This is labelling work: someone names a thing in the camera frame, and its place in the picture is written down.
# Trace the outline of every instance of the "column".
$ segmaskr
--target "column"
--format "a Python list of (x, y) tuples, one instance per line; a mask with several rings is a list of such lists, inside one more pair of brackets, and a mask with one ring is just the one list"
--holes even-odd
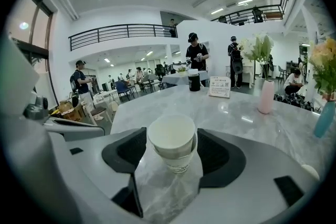
[[(312, 13), (309, 10), (307, 10), (307, 8), (304, 5), (302, 6), (301, 10), (302, 10), (305, 22), (306, 22), (309, 41), (313, 42), (313, 45), (311, 44), (310, 47), (308, 47), (308, 51), (307, 51), (308, 58), (310, 58), (314, 45), (316, 43), (316, 38), (317, 36), (320, 35), (319, 27)], [(307, 81), (308, 81), (308, 86), (307, 86), (306, 97), (304, 100), (311, 102), (316, 93), (316, 89), (315, 89), (316, 82), (313, 80), (313, 66), (310, 63), (307, 64)]]
[(172, 58), (172, 50), (171, 50), (170, 44), (166, 45), (166, 55), (167, 55), (167, 61), (165, 62), (167, 65), (171, 65), (173, 63), (173, 58)]

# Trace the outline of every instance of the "pink vase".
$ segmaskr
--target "pink vase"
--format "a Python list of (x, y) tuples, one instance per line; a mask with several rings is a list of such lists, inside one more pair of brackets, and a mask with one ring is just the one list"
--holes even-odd
[(274, 81), (265, 80), (262, 86), (258, 110), (263, 114), (268, 114), (272, 110), (274, 98)]

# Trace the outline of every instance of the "flower bouquet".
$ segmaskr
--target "flower bouquet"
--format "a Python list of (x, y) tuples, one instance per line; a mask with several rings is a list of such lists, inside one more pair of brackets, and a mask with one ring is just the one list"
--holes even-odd
[(258, 110), (263, 114), (268, 114), (272, 109), (274, 99), (274, 82), (268, 80), (268, 70), (265, 66), (268, 63), (274, 41), (268, 35), (257, 35), (253, 39), (243, 41), (243, 56), (247, 57), (250, 61), (257, 61), (260, 63), (263, 73), (265, 74), (265, 82), (262, 86), (260, 102)]
[(329, 129), (335, 114), (336, 41), (328, 38), (324, 43), (316, 45), (309, 62), (313, 65), (315, 88), (327, 100), (314, 130), (315, 136), (322, 137)]

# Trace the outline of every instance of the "round ceiling light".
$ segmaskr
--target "round ceiling light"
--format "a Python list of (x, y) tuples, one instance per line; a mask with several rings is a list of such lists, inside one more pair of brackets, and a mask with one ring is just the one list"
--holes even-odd
[(27, 24), (26, 22), (20, 23), (20, 28), (25, 30), (29, 27), (29, 24)]

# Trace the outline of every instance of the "sign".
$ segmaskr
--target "sign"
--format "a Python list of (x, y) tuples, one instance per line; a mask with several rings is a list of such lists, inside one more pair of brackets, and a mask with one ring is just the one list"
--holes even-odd
[(231, 79), (228, 77), (210, 77), (209, 96), (230, 98)]

